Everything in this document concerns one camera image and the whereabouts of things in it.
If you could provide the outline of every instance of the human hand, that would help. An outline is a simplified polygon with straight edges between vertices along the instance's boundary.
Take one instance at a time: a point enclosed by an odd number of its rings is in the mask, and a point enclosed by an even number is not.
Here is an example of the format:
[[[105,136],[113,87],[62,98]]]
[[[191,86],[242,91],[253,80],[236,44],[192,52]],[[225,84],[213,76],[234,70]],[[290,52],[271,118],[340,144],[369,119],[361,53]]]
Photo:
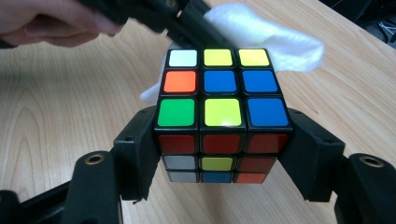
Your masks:
[[[41,41],[74,47],[121,29],[78,0],[0,0],[0,39],[18,46]]]

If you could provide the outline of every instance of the metal screw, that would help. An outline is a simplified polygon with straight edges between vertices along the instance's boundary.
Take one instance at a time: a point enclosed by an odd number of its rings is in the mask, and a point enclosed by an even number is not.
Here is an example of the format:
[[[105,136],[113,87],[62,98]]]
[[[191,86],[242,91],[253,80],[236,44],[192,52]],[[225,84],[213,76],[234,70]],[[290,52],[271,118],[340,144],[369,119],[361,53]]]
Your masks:
[[[372,166],[374,168],[382,168],[384,167],[384,162],[379,161],[376,158],[373,157],[369,157],[369,156],[361,156],[359,158],[361,160],[361,162],[363,162],[366,165]]]
[[[87,165],[95,165],[105,160],[105,157],[101,154],[91,155],[89,158],[85,160],[85,164]]]

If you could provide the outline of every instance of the green sticker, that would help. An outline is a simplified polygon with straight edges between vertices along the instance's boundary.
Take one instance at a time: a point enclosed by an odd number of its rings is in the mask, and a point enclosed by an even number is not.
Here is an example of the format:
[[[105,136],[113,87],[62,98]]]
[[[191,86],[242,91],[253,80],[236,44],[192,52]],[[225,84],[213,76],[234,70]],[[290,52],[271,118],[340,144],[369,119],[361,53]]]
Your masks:
[[[191,126],[194,123],[192,99],[165,99],[160,104],[159,126]]]

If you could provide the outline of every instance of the yellow sticker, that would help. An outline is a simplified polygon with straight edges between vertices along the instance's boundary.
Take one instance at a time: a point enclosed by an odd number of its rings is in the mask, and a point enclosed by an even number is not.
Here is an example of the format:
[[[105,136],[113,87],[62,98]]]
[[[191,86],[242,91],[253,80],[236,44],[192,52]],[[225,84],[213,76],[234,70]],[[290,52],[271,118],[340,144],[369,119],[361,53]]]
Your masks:
[[[204,63],[206,66],[231,66],[233,57],[229,49],[206,49]]]
[[[264,49],[240,49],[239,58],[243,66],[268,66],[270,62]]]

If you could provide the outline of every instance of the blue sticker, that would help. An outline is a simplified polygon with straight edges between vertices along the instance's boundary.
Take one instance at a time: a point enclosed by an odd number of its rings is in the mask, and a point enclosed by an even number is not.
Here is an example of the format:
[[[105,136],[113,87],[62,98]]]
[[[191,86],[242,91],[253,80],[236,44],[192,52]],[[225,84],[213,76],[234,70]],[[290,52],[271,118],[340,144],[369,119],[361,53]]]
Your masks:
[[[242,73],[247,92],[277,91],[275,76],[269,70],[244,71]]]
[[[230,183],[231,174],[222,172],[204,172],[205,183]]]
[[[278,98],[248,99],[247,106],[254,126],[274,127],[289,124],[286,108]]]
[[[207,92],[236,91],[235,75],[233,71],[205,71],[204,89]]]

